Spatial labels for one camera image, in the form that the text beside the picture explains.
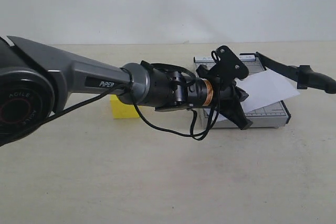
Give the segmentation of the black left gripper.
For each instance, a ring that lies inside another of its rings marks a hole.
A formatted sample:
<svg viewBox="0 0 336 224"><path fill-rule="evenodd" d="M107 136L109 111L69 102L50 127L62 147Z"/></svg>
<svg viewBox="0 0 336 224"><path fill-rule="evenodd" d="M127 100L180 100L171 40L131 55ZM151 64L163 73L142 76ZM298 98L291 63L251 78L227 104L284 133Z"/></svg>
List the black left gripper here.
<svg viewBox="0 0 336 224"><path fill-rule="evenodd" d="M249 94L238 87L235 80L225 84L220 78L209 76L208 72L205 65L199 65L196 69L196 108L220 106L219 112L226 119L241 130L250 128L253 122L246 117L241 106Z"/></svg>

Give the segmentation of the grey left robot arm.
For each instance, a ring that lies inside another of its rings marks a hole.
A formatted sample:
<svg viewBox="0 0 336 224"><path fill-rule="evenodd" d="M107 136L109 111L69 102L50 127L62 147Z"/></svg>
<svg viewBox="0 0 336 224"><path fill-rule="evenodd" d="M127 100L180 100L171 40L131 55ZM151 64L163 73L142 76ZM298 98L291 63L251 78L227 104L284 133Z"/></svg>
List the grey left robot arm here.
<svg viewBox="0 0 336 224"><path fill-rule="evenodd" d="M240 129L251 126L241 103L248 94L236 84L247 67L226 46L212 52L214 65L196 72L166 63L111 66L52 46L10 36L1 40L1 144L18 141L69 112L73 93L95 100L115 94L136 108L156 111L210 110L206 129L222 115Z"/></svg>

